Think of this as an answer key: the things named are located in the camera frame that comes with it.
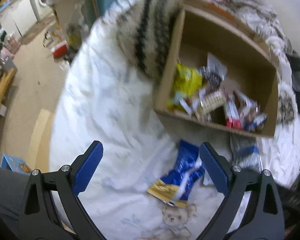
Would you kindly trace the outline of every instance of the teddy bear print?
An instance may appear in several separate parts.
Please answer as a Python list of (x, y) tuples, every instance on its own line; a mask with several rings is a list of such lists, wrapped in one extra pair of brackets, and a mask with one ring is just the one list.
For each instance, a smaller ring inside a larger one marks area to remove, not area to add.
[(152, 231), (152, 236), (135, 240), (189, 240), (191, 233), (185, 227), (189, 219), (196, 217), (197, 208), (194, 204), (186, 208), (165, 205), (162, 208), (163, 224)]

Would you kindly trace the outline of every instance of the blue box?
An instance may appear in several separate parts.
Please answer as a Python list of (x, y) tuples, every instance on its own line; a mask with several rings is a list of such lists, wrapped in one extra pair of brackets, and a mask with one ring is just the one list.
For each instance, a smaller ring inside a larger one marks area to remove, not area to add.
[(30, 168), (23, 159), (7, 154), (2, 155), (0, 167), (22, 174), (29, 174), (31, 172)]

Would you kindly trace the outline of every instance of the gray pants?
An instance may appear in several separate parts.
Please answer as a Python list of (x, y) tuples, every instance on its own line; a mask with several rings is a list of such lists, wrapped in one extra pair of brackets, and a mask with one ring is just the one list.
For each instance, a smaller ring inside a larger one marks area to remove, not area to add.
[(0, 216), (18, 237), (19, 212), (29, 176), (0, 168)]

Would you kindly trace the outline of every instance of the metal screw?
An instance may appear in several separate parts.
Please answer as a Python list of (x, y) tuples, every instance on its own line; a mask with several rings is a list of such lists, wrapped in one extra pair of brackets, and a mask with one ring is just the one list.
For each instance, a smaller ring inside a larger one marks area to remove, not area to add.
[(37, 176), (37, 175), (39, 174), (39, 170), (33, 170), (33, 171), (31, 172), (31, 174), (32, 174), (33, 176)]
[(233, 169), (235, 172), (240, 172), (240, 171), (241, 171), (241, 167), (238, 166), (238, 165), (232, 166), (232, 169)]
[(269, 177), (271, 175), (271, 172), (268, 170), (264, 170), (263, 174)]
[(61, 170), (62, 170), (63, 172), (69, 171), (69, 169), (70, 169), (70, 166), (69, 166), (69, 165), (63, 165), (63, 166), (61, 167)]

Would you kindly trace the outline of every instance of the white bedsheet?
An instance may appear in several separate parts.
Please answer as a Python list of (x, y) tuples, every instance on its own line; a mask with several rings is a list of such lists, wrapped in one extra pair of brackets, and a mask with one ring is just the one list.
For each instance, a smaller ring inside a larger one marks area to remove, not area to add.
[[(133, 2), (118, 0), (94, 24), (69, 70), (50, 141), (50, 171), (71, 164), (93, 140), (102, 142), (104, 156), (79, 198), (108, 240), (152, 239), (154, 228), (165, 230), (162, 203), (146, 190), (173, 167), (181, 138), (196, 145), (209, 141), (219, 154), (232, 158), (229, 134), (153, 111), (154, 84), (128, 65), (115, 39), (114, 19)], [(264, 168), (281, 184), (291, 185), (300, 166), (300, 118), (278, 126), (275, 138), (260, 139), (259, 146)], [(196, 217), (183, 225), (190, 232), (184, 239), (198, 237), (223, 199), (214, 187), (201, 183), (189, 197)], [(58, 195), (54, 198), (62, 220), (71, 226)], [(232, 228), (238, 227), (246, 201)]]

